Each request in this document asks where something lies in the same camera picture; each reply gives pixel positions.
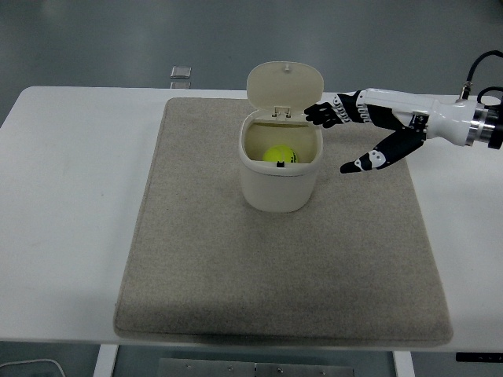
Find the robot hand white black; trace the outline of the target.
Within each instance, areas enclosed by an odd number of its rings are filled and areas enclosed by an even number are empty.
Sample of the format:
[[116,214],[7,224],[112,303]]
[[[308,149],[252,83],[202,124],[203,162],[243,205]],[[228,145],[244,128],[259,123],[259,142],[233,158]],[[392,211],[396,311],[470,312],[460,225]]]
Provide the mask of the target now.
[[338,93],[331,103],[304,110],[306,120],[325,129],[344,123],[370,123],[391,133],[372,150],[341,166],[343,174],[381,170],[420,148],[428,138],[467,143],[477,103],[444,104],[426,95],[366,89]]

